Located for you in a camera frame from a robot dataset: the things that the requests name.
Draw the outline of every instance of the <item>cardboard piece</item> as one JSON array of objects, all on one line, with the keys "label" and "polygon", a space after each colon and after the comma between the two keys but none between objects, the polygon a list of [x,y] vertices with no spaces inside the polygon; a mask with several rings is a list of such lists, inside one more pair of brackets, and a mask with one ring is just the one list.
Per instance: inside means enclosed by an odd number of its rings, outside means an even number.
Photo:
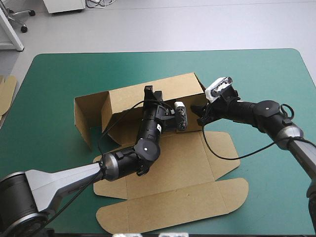
[{"label": "cardboard piece", "polygon": [[[102,130],[106,129],[142,101],[146,85],[161,90],[164,102],[170,105],[182,101],[187,108],[188,127],[185,132],[161,135],[160,157],[145,176],[131,174],[114,182],[94,184],[97,195],[127,199],[100,208],[100,225],[111,233],[141,233],[236,210],[247,197],[248,183],[244,179],[215,182],[237,168],[240,161],[218,159],[208,150],[198,117],[190,109],[191,105],[207,102],[205,88],[194,73],[75,98],[75,126],[85,142],[91,147],[91,127],[101,125]],[[114,126],[109,136],[120,148],[134,145],[141,119],[142,104]],[[207,132],[206,136],[215,152],[237,156],[229,134]]]},{"label": "cardboard piece", "polygon": [[[205,135],[219,154],[237,156],[228,133],[205,132]],[[139,178],[131,174],[113,182],[99,181],[94,184],[95,194],[122,199],[139,198],[215,181],[240,165],[240,160],[215,157],[208,150],[201,131],[163,137],[160,149],[158,160],[146,175]]]},{"label": "cardboard piece", "polygon": [[0,78],[0,116],[9,110],[15,86],[16,78],[14,76],[8,76],[5,81],[3,76]]},{"label": "cardboard piece", "polygon": [[[237,156],[229,134],[205,134],[215,152]],[[161,155],[148,174],[94,184],[97,195],[128,199],[98,210],[96,217],[103,229],[112,234],[142,233],[228,214],[244,203],[246,180],[215,182],[237,168],[240,161],[215,157],[201,131],[161,138],[160,147]]]},{"label": "cardboard piece", "polygon": [[[91,147],[89,129],[102,125],[104,130],[121,117],[126,110],[144,100],[145,85],[152,85],[154,91],[161,90],[163,100],[170,105],[173,105],[175,101],[183,101],[186,107],[190,108],[191,104],[206,103],[203,94],[205,88],[194,73],[76,97],[74,101],[75,126],[89,147]],[[189,125],[186,132],[200,130],[200,126],[197,124],[198,117],[190,109],[187,109],[187,113]],[[141,118],[142,104],[111,129],[109,136],[120,145],[134,143]],[[175,131],[164,133],[162,137],[174,133]]]},{"label": "cardboard piece", "polygon": [[248,194],[242,178],[208,182],[101,207],[101,227],[114,233],[143,233],[238,209]]}]

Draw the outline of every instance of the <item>white object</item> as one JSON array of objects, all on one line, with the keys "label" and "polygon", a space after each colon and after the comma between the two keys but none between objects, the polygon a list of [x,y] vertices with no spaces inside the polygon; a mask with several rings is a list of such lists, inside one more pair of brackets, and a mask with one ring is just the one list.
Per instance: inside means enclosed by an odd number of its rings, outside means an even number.
[{"label": "white object", "polygon": [[85,0],[44,0],[48,13],[85,9]]},{"label": "white object", "polygon": [[232,79],[228,77],[218,78],[215,82],[213,82],[206,90],[205,96],[210,103],[213,103],[219,96],[220,92],[230,86],[232,84]]},{"label": "white object", "polygon": [[0,49],[16,49],[22,51],[24,46],[12,28],[4,12],[0,8]]}]

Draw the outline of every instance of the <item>cardboard box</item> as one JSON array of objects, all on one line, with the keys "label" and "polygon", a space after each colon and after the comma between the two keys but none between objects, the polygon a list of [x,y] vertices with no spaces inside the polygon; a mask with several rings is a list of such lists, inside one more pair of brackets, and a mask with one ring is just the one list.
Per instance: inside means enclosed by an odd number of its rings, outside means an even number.
[{"label": "cardboard box", "polygon": [[[186,132],[200,130],[197,116],[190,110],[192,104],[205,104],[205,88],[198,81],[194,73],[150,81],[119,89],[104,91],[96,94],[75,98],[75,126],[85,142],[91,148],[91,127],[102,126],[102,131],[113,124],[124,111],[139,101],[144,100],[145,85],[152,85],[153,90],[161,90],[163,100],[172,105],[175,101],[182,101],[187,107],[188,128]],[[131,111],[111,131],[109,136],[120,145],[136,142],[136,136],[142,119],[142,105]],[[175,134],[166,132],[161,137]]]},{"label": "cardboard box", "polygon": [[[96,214],[100,225],[113,234],[142,233],[238,209],[248,195],[248,183],[242,178],[216,182],[237,168],[240,161],[218,159],[208,150],[198,117],[190,109],[191,105],[206,103],[205,89],[194,73],[75,98],[75,125],[86,143],[91,146],[90,127],[102,125],[104,130],[142,101],[145,85],[152,85],[154,91],[161,90],[164,101],[170,105],[182,101],[189,125],[185,132],[161,135],[161,154],[148,174],[131,174],[114,182],[103,180],[94,184],[97,195],[127,199],[101,207]],[[119,149],[135,144],[141,107],[110,131],[109,135],[121,145]],[[206,132],[206,136],[215,152],[237,156],[229,134]]]}]

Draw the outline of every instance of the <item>gray floor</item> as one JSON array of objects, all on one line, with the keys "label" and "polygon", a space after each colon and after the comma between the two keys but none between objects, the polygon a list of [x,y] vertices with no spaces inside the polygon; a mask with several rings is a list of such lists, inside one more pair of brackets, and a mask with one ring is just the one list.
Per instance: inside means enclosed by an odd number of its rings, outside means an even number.
[{"label": "gray floor", "polygon": [[316,81],[316,0],[117,0],[62,15],[42,0],[7,5],[37,12],[23,18],[27,33],[15,27],[25,50],[0,51],[0,75],[15,75],[18,88],[36,55],[66,52],[295,48]]}]

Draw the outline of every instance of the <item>green mat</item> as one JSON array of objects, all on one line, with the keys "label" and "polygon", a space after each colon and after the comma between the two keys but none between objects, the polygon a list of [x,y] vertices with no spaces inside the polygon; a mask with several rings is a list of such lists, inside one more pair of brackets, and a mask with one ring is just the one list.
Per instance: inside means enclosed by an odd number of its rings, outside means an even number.
[{"label": "green mat", "polygon": [[[0,177],[20,170],[53,172],[80,166],[98,155],[100,128],[92,131],[94,149],[90,151],[74,126],[74,97],[189,72],[195,72],[205,86],[218,77],[231,76],[244,101],[270,99],[291,105],[294,122],[307,139],[316,141],[315,86],[293,49],[41,54],[33,60],[0,130]],[[231,121],[214,122],[207,130],[229,132],[240,155],[271,142],[255,128]],[[107,149],[114,146],[108,139]],[[249,195],[240,209],[163,231],[314,232],[306,198],[310,179],[289,152],[274,146],[242,160],[238,169],[222,179],[236,177],[249,182]],[[118,201],[96,196],[89,187],[49,226],[62,233],[103,233],[96,211]]]}]

